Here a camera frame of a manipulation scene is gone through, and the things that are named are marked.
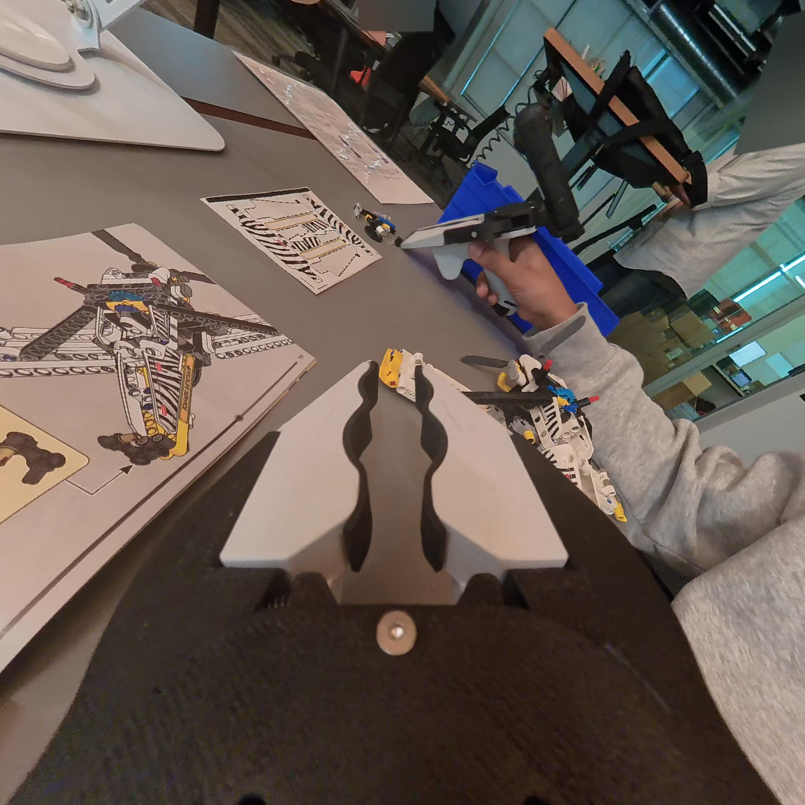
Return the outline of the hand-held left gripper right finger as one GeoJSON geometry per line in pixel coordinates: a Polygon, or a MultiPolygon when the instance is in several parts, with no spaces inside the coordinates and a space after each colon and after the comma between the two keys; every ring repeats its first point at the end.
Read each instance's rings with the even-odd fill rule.
{"type": "Polygon", "coordinates": [[[434,369],[415,368],[423,483],[421,544],[450,577],[558,569],[569,553],[508,431],[434,369]]]}

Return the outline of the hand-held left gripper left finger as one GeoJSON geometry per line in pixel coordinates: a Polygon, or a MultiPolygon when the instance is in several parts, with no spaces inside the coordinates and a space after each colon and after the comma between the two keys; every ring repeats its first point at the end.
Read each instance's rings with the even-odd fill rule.
{"type": "Polygon", "coordinates": [[[365,361],[278,431],[219,555],[233,569],[358,572],[373,517],[361,457],[373,438],[378,365],[365,361]]]}

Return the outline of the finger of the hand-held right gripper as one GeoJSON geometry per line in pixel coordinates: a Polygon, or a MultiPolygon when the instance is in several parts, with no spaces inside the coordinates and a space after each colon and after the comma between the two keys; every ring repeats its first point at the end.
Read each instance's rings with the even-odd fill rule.
{"type": "Polygon", "coordinates": [[[418,229],[400,241],[400,248],[435,249],[469,243],[477,238],[485,218],[485,214],[477,214],[418,229]]]}

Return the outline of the pile of small toy bricks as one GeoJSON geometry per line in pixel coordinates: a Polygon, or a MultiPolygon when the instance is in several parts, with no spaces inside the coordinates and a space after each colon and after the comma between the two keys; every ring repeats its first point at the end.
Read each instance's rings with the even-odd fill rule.
{"type": "Polygon", "coordinates": [[[357,202],[353,207],[353,216],[357,220],[365,222],[365,233],[374,242],[380,244],[389,241],[396,247],[400,247],[402,244],[403,239],[398,234],[397,227],[387,215],[369,210],[362,203],[357,202]]]}

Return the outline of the toy brick helicopter model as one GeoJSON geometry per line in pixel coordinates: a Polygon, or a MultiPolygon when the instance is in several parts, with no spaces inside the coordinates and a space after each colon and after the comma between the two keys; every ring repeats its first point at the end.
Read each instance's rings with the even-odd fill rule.
{"type": "Polygon", "coordinates": [[[592,425],[584,409],[598,401],[576,397],[552,373],[553,361],[523,354],[517,359],[466,355],[469,366],[498,369],[497,390],[466,392],[479,407],[540,452],[606,515],[627,517],[606,471],[593,459],[592,425]]]}

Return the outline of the zebra sticker sheet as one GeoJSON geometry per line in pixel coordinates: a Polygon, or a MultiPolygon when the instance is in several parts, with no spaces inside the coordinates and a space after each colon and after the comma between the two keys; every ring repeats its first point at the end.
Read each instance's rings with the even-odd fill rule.
{"type": "Polygon", "coordinates": [[[381,259],[308,187],[202,202],[315,295],[381,259]]]}

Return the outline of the instruction booklet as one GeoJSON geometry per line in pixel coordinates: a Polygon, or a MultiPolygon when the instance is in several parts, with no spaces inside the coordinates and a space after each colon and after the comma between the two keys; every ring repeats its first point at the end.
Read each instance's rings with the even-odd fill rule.
{"type": "Polygon", "coordinates": [[[5,670],[316,361],[135,224],[1,257],[5,670]]]}

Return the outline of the person's right forearm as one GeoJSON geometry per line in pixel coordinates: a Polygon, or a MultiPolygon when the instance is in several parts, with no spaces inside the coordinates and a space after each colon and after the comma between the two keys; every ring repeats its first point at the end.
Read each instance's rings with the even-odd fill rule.
{"type": "Polygon", "coordinates": [[[639,550],[686,577],[736,556],[743,566],[803,572],[803,453],[767,452],[745,465],[723,446],[702,448],[694,423],[669,420],[642,390],[642,371],[610,344],[585,304],[526,335],[590,408],[592,442],[628,510],[639,550]]]}

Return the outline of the person's right hand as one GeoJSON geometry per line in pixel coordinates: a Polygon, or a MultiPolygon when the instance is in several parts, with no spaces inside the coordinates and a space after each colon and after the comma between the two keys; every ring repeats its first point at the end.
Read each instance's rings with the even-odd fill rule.
{"type": "Polygon", "coordinates": [[[498,304],[498,294],[488,286],[488,275],[494,274],[513,297],[519,316],[540,330],[576,314],[576,304],[531,236],[505,241],[504,247],[501,252],[481,241],[468,245],[468,256],[482,269],[476,282],[479,298],[498,304]]]}

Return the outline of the blue storage bin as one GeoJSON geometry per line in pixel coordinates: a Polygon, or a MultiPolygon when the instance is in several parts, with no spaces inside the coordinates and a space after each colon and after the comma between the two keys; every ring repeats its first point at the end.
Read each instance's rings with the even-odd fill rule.
{"type": "MultiPolygon", "coordinates": [[[[474,164],[458,186],[438,222],[444,223],[467,216],[487,213],[495,208],[522,202],[513,187],[502,185],[498,173],[484,164],[474,164]]],[[[541,251],[561,280],[569,297],[577,304],[587,304],[593,322],[605,336],[620,320],[598,296],[601,282],[561,239],[539,228],[533,235],[541,251]]]]}

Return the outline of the wooden standing desk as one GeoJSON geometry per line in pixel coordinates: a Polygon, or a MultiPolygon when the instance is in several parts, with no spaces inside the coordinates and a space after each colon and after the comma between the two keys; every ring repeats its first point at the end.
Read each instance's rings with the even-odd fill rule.
{"type": "Polygon", "coordinates": [[[556,28],[543,40],[549,97],[561,81],[569,87],[558,102],[573,139],[561,160],[569,178],[590,163],[637,188],[682,185],[692,197],[706,184],[700,153],[687,145],[628,51],[603,79],[556,28]]]}

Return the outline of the white printed paper sheet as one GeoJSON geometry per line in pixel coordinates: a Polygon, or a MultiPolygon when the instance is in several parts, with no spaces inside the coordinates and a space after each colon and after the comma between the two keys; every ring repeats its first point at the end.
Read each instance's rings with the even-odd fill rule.
{"type": "Polygon", "coordinates": [[[329,95],[239,52],[234,55],[378,202],[432,202],[329,95]]]}

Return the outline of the stack of cardboard boxes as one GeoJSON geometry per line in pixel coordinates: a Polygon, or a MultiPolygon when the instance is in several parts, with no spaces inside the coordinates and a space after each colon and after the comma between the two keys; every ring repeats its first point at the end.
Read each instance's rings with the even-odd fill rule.
{"type": "MultiPolygon", "coordinates": [[[[713,332],[688,309],[673,320],[659,311],[622,318],[610,340],[636,357],[643,373],[643,386],[648,388],[687,364],[697,349],[711,344],[713,332]]],[[[702,372],[688,371],[681,380],[649,393],[649,397],[664,410],[670,410],[692,402],[710,386],[710,380],[702,372]]]]}

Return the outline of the silver monitor stand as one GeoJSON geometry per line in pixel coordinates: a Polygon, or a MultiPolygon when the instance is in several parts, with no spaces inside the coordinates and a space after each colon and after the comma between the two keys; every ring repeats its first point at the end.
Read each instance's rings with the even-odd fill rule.
{"type": "Polygon", "coordinates": [[[221,152],[217,130],[109,32],[139,4],[2,1],[2,134],[221,152]]]}

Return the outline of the silver ventilation duct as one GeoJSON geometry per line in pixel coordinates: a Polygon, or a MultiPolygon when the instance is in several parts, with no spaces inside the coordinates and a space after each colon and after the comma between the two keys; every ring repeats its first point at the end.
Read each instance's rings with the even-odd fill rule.
{"type": "Polygon", "coordinates": [[[700,88],[722,107],[758,79],[753,41],[719,2],[644,2],[647,23],[700,88]]]}

